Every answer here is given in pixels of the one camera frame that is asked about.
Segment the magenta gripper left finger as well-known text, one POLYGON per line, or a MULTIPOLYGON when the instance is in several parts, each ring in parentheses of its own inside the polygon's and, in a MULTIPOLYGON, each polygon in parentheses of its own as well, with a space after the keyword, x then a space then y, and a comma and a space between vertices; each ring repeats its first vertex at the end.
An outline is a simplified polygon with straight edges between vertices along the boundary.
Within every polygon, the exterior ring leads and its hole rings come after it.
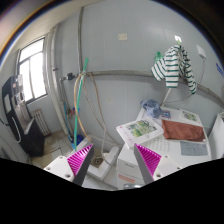
POLYGON ((67 157, 58 156, 44 170, 81 186, 93 155, 93 145, 89 145, 67 157))

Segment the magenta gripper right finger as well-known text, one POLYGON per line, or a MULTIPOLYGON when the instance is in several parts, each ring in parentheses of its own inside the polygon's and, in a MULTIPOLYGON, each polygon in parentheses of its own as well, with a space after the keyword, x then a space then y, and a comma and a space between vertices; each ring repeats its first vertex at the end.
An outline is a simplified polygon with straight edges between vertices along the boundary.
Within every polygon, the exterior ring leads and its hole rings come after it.
POLYGON ((134 155, 145 184, 150 184, 182 169, 170 156, 161 156, 139 144, 134 145, 134 155))

